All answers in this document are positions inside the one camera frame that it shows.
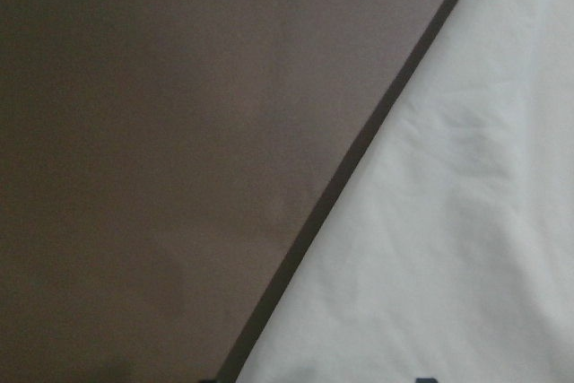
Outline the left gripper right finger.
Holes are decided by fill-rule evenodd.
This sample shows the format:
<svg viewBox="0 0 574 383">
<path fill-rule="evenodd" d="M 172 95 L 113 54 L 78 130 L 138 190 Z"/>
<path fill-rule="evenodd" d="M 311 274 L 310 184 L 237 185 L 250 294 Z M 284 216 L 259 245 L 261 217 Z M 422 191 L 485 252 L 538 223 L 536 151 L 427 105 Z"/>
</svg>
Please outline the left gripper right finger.
<svg viewBox="0 0 574 383">
<path fill-rule="evenodd" d="M 416 377 L 414 383 L 439 383 L 439 380 L 434 377 Z"/>
</svg>

